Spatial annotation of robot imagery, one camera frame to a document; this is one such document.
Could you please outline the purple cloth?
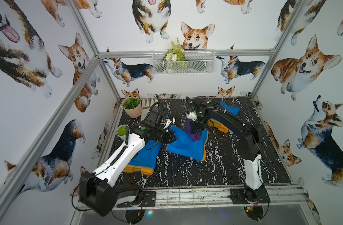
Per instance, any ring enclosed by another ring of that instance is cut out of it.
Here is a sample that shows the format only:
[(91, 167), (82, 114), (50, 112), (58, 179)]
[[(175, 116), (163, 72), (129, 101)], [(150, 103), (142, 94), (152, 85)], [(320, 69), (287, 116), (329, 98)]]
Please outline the purple cloth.
[(202, 132), (194, 133), (193, 120), (185, 121), (184, 131), (189, 135), (193, 142), (198, 142), (201, 140)]

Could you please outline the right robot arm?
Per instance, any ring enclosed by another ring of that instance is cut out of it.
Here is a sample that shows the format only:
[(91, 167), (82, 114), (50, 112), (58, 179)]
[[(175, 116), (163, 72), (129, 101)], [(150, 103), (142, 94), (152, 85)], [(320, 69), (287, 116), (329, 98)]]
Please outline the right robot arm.
[(246, 172), (244, 195), (248, 201), (256, 202), (263, 193), (261, 126), (244, 122), (233, 114), (223, 101), (204, 101), (198, 97), (185, 99), (191, 110), (187, 117), (192, 120), (192, 134), (202, 132), (208, 126), (208, 122), (219, 122), (238, 137), (241, 144), (239, 155), (243, 158)]

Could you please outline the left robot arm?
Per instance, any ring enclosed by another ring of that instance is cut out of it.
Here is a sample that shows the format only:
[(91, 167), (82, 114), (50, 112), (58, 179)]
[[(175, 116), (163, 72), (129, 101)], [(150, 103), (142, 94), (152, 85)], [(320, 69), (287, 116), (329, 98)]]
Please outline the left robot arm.
[(151, 140), (161, 144), (176, 141), (170, 127), (175, 119), (162, 112), (149, 111), (141, 122), (128, 127), (124, 142), (100, 167), (85, 172), (79, 180), (79, 200), (100, 216), (108, 215), (116, 206), (140, 206), (143, 189), (138, 185), (117, 186), (116, 181), (130, 161)]

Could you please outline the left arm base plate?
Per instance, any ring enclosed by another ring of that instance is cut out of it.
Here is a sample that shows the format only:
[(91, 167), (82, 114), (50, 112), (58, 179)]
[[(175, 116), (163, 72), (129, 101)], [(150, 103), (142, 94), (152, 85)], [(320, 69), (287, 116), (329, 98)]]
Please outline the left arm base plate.
[(116, 201), (117, 208), (137, 208), (137, 207), (154, 207), (156, 202), (155, 191), (139, 190), (138, 192), (123, 192), (118, 196)]

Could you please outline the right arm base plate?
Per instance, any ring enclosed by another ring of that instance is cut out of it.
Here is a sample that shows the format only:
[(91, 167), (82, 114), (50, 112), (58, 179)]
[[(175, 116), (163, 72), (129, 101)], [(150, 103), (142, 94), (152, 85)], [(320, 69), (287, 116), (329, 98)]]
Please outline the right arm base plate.
[(229, 198), (234, 204), (247, 204), (247, 203), (270, 203), (270, 197), (264, 186), (257, 190), (248, 188), (232, 188), (230, 189)]

